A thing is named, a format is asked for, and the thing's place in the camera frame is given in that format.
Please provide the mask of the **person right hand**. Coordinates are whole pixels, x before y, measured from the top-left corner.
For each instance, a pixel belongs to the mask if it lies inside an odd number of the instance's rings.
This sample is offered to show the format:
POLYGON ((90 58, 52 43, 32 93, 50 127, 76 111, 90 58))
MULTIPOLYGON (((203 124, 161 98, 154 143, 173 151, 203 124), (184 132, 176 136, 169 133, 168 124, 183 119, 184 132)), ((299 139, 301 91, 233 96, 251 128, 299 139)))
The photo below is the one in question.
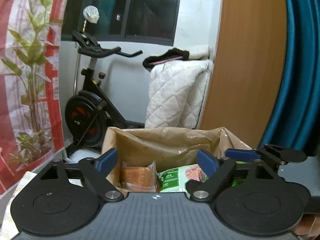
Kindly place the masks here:
POLYGON ((306 214, 300 220, 295 234, 304 238, 316 239, 319 236, 319 215, 306 214))

